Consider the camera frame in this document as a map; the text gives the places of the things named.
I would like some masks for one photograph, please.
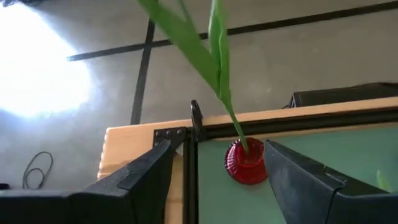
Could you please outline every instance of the black clip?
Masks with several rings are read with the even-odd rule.
[[[191,119],[193,131],[198,142],[206,140],[206,130],[203,127],[203,116],[200,111],[199,104],[196,100],[191,101]]]

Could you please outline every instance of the red cup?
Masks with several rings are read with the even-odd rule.
[[[225,154],[225,169],[242,184],[258,184],[266,180],[268,173],[264,165],[264,144],[254,138],[246,138],[249,154],[246,154],[240,139],[232,142]]]

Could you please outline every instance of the teal panel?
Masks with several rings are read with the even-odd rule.
[[[368,128],[273,138],[340,172],[377,186],[381,170],[398,191],[398,127]],[[199,222],[202,224],[285,223],[268,180],[248,186],[225,171],[230,141],[208,141],[198,148]]]

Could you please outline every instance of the concrete floor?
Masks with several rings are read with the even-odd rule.
[[[210,0],[186,2],[198,30],[206,31]],[[237,27],[386,1],[224,2],[228,26]],[[39,151],[54,158],[44,189],[79,189],[96,180],[106,128],[130,124],[142,51],[65,58],[143,43],[148,19],[134,0],[0,8],[0,182],[21,188]],[[398,11],[386,11],[231,36],[236,112],[281,108],[294,91],[398,82],[396,21]],[[154,39],[164,36],[156,30]],[[176,47],[152,49],[141,123],[189,118],[192,99],[205,116],[224,113]],[[49,160],[35,164],[45,169]],[[32,174],[29,181],[37,180]]]

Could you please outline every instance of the green leaf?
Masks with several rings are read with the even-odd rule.
[[[152,21],[157,23],[165,35],[181,50],[207,84],[215,92],[219,92],[217,64],[201,43],[192,24],[185,22],[155,0],[138,0],[138,2]]]
[[[381,174],[380,170],[377,170],[377,182],[379,184],[379,188],[385,190],[386,192],[392,192],[390,184],[387,182],[386,178]]]
[[[209,41],[211,56],[218,66],[219,92],[217,92],[216,95],[221,102],[223,102],[225,110],[231,117],[239,138],[242,141],[244,150],[246,153],[249,153],[248,144],[244,137],[242,127],[236,119],[231,102],[231,90],[229,89],[229,47],[225,17],[221,0],[213,0],[210,12]]]
[[[188,23],[188,25],[189,25],[189,26],[195,31],[195,33],[197,34],[198,32],[197,32],[197,30],[196,30],[196,28],[195,28],[194,23],[192,22],[192,18],[191,18],[191,16],[189,15],[188,9],[187,9],[187,7],[185,6],[184,1],[183,1],[183,0],[178,0],[178,3],[180,4],[180,8],[181,8],[181,10],[182,10],[182,13],[184,14],[184,18],[185,18],[186,22]]]

